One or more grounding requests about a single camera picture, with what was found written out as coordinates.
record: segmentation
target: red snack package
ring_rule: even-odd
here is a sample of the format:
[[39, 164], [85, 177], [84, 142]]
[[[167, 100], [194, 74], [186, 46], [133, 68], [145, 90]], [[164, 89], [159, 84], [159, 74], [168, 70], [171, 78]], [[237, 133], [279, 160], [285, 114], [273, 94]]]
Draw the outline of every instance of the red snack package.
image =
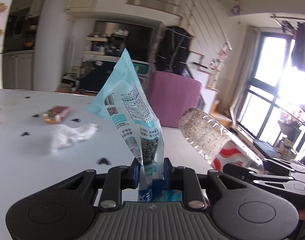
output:
[[70, 109], [68, 106], [54, 106], [49, 109], [43, 116], [47, 123], [60, 123], [68, 114]]

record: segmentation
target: window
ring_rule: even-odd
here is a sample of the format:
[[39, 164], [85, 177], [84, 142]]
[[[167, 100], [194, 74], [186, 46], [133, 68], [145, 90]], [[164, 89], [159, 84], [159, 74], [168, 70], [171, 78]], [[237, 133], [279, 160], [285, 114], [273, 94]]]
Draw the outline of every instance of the window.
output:
[[[238, 110], [239, 125], [254, 138], [271, 145], [283, 136], [278, 125], [280, 108], [305, 104], [305, 73], [291, 66], [294, 43], [289, 35], [262, 33], [254, 68]], [[305, 124], [300, 130], [294, 143], [298, 159], [305, 155]]]

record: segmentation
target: nutrition label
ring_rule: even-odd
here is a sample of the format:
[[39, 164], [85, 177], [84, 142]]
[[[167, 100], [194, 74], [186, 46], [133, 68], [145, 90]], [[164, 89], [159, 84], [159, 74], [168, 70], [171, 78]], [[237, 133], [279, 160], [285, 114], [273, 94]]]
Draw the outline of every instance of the nutrition label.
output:
[[140, 123], [147, 127], [154, 127], [152, 115], [140, 96], [136, 86], [128, 94], [123, 94], [122, 100], [134, 123]]

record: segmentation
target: blue plastic bag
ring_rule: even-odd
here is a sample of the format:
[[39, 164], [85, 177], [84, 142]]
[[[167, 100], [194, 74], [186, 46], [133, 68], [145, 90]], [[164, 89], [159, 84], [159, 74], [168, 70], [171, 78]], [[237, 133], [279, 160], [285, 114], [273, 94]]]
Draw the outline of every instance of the blue plastic bag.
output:
[[125, 143], [142, 164], [138, 201], [151, 202], [160, 197], [164, 187], [164, 138], [159, 119], [146, 99], [126, 49], [86, 110], [112, 119]]

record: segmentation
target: pink upholstered chair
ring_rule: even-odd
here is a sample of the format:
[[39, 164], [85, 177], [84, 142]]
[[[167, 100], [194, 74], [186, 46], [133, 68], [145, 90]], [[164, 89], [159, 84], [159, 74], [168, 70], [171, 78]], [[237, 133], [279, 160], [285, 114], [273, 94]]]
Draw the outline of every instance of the pink upholstered chair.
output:
[[178, 128], [182, 114], [197, 106], [200, 89], [197, 80], [156, 71], [151, 75], [148, 101], [162, 126]]

